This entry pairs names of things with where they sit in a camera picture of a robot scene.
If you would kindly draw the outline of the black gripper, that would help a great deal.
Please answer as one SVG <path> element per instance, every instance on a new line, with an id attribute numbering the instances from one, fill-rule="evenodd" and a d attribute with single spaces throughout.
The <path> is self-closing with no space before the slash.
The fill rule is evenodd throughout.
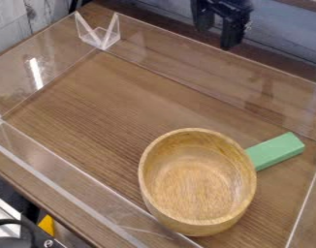
<path id="1" fill-rule="evenodd" d="M 194 25 L 199 32 L 206 32 L 215 22 L 215 15 L 222 19 L 219 47 L 230 50 L 242 42 L 247 24 L 246 15 L 228 16 L 234 13 L 250 13 L 254 9 L 251 0 L 190 0 L 191 12 L 195 13 Z"/>

